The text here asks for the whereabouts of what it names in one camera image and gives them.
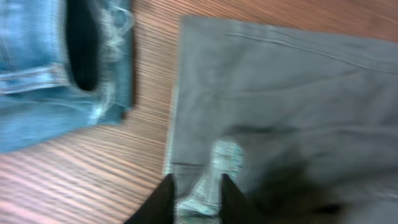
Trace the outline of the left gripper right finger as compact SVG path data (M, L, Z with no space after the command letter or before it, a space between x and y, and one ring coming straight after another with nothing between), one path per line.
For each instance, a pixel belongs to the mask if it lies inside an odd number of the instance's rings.
M221 175L220 200L222 224L264 223L264 217L246 200L228 174Z

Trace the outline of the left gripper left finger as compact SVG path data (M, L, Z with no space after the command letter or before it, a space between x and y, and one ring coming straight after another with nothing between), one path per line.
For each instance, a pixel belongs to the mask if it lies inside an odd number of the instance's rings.
M167 174L141 207L124 224L173 224L175 182Z

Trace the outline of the grey shorts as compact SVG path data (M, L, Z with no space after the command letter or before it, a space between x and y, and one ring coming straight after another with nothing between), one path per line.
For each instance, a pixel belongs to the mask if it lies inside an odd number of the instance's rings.
M268 223L397 222L397 44L184 16L165 171L177 223L228 174Z

